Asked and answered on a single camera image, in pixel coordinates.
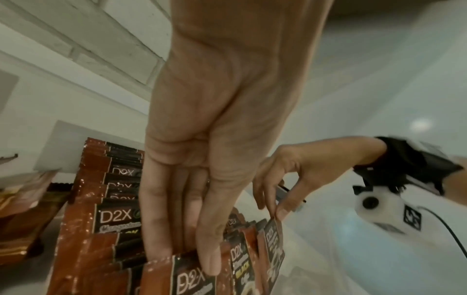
finger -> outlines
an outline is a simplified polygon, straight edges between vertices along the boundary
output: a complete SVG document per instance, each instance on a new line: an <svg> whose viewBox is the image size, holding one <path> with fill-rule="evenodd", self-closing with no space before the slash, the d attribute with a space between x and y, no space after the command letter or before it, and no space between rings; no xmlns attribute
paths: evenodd
<svg viewBox="0 0 467 295"><path fill-rule="evenodd" d="M199 262L208 275L215 276L220 272L219 244L223 239L225 225L238 196L249 181L232 185L211 178L196 229Z"/></svg>
<svg viewBox="0 0 467 295"><path fill-rule="evenodd" d="M301 177L288 192L287 197L277 206L276 218L283 221L291 211L296 210L302 204L309 194L320 187L321 185L318 183L313 183L313 181Z"/></svg>
<svg viewBox="0 0 467 295"><path fill-rule="evenodd" d="M264 159L263 162L259 165L256 175L253 179L253 197L256 201L258 209L260 210L264 209L266 206L263 192L263 177L268 172L273 162L274 159L272 157Z"/></svg>
<svg viewBox="0 0 467 295"><path fill-rule="evenodd" d="M139 191L144 249L149 260L172 255L172 238L167 205L167 185L173 168L144 159Z"/></svg>
<svg viewBox="0 0 467 295"><path fill-rule="evenodd" d="M287 173L283 161L276 158L269 168L268 173L263 179L264 199L266 207L271 215L274 217L276 214L276 189L277 185L281 182L284 175Z"/></svg>
<svg viewBox="0 0 467 295"><path fill-rule="evenodd" d="M207 187L208 171L202 168L193 168L185 188L183 208L183 239L184 250L196 249L196 227L199 213L203 205L203 195Z"/></svg>
<svg viewBox="0 0 467 295"><path fill-rule="evenodd" d="M188 180L187 168L176 168L171 177L168 214L174 254L183 252L183 190Z"/></svg>

wrist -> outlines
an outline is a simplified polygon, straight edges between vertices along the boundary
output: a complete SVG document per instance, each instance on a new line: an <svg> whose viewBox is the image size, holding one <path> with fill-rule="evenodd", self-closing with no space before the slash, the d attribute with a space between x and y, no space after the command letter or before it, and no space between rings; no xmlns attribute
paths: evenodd
<svg viewBox="0 0 467 295"><path fill-rule="evenodd" d="M357 165L370 165L378 160L387 151L386 144L377 138L362 137L359 139L361 158Z"/></svg>

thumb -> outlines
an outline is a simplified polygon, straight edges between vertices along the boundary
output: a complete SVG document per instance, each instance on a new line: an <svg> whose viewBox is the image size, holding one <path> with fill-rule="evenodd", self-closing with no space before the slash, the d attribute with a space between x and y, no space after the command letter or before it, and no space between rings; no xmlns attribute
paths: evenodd
<svg viewBox="0 0 467 295"><path fill-rule="evenodd" d="M293 188L288 192L286 198L282 200L276 209L276 218L283 221L287 215L296 210L305 198L319 189L322 185L301 177Z"/></svg>
<svg viewBox="0 0 467 295"><path fill-rule="evenodd" d="M211 178L208 193L203 201L196 231L196 246L203 271L216 276L221 269L220 243L229 215L238 196L249 183L232 185Z"/></svg>

fingernail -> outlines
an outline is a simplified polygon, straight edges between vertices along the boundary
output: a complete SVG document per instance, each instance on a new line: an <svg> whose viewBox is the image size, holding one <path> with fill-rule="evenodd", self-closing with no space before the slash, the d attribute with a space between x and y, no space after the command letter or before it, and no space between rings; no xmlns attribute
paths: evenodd
<svg viewBox="0 0 467 295"><path fill-rule="evenodd" d="M279 219L280 221L283 221L288 215L288 211L285 209L278 209L276 212L276 218Z"/></svg>
<svg viewBox="0 0 467 295"><path fill-rule="evenodd" d="M214 252L211 254L209 259L209 269L205 272L210 276L217 276L220 273L220 265L221 265L221 258L220 258L220 247L217 247Z"/></svg>

wire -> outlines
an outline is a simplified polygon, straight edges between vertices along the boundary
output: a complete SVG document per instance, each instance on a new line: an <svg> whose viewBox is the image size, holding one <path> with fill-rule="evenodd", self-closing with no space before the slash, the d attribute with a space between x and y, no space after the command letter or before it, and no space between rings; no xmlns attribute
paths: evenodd
<svg viewBox="0 0 467 295"><path fill-rule="evenodd" d="M462 245L461 241L457 238L456 234L452 231L452 229L449 227L449 225L441 218L439 217L438 214L434 213L433 211L431 211L430 209L428 208L425 208L425 207L421 207L421 206L418 206L419 209L423 209L425 211L428 211L429 213L433 214L436 218L439 219L439 221L441 221L442 224L444 224L444 226L448 229L449 233L452 235L452 237L454 238L454 240L456 241L457 245L459 246L459 248L461 249L462 253L464 254L464 256L466 257L467 259L467 251L466 249L464 248L464 246Z"/></svg>

